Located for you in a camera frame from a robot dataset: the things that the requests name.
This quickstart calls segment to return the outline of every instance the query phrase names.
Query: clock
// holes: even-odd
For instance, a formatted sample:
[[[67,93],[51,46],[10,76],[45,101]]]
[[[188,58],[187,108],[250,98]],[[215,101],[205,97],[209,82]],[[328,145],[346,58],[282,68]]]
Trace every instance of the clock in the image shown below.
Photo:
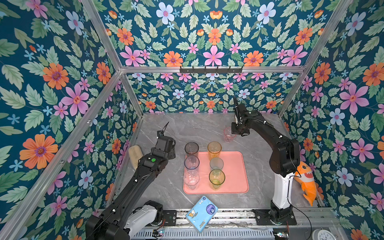
[[[330,231],[324,229],[316,229],[312,232],[313,240],[336,240],[335,235]]]

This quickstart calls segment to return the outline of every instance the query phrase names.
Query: blue tissue package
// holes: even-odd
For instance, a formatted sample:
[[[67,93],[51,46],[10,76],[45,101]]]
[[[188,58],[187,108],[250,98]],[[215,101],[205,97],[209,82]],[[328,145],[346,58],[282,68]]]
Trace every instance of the blue tissue package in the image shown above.
[[[186,219],[201,233],[212,217],[217,213],[217,206],[206,196],[202,196],[196,205],[186,214]]]

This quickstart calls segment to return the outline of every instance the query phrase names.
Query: orange plush shark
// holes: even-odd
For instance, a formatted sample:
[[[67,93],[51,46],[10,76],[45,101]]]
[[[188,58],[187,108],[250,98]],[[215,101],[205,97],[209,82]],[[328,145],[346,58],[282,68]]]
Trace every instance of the orange plush shark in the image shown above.
[[[294,177],[294,179],[301,184],[301,189],[305,192],[303,196],[311,204],[311,206],[313,206],[313,201],[316,199],[317,188],[314,182],[312,170],[307,164],[300,162],[295,176],[296,177]]]

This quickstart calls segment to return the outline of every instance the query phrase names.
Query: pink tray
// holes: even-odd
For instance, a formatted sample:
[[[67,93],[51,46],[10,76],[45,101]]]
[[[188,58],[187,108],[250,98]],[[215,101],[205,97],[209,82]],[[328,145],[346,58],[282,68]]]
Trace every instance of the pink tray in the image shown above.
[[[200,181],[195,189],[190,189],[184,184],[186,194],[221,194],[221,193],[246,193],[249,189],[247,173],[245,171],[243,155],[238,151],[221,152],[219,156],[224,161],[222,171],[225,174],[225,181],[221,187],[214,190],[210,186],[208,152],[199,152],[200,165],[198,172]]]

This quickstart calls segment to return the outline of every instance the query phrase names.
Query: plastic cup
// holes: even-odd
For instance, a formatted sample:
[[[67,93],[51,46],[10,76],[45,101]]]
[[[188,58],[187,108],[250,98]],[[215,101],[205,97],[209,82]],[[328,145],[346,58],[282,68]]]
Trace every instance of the plastic cup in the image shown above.
[[[209,160],[211,160],[214,157],[219,157],[221,153],[221,144],[218,142],[210,142],[208,144],[208,156]]]
[[[211,181],[211,187],[217,190],[225,181],[225,174],[220,169],[214,169],[209,173],[209,180]]]
[[[184,147],[187,157],[189,156],[199,156],[199,145],[195,142],[189,142]]]
[[[226,127],[224,129],[224,140],[226,142],[232,141],[236,137],[236,134],[232,134],[232,129],[231,127]]]
[[[224,161],[219,157],[214,157],[211,159],[211,161],[209,161],[209,165],[211,166],[211,170],[212,169],[222,170],[224,167]]]
[[[197,170],[200,165],[200,161],[195,156],[189,156],[184,161],[184,166],[187,170]]]
[[[196,170],[188,170],[184,174],[184,183],[190,188],[195,189],[200,180],[199,173]]]

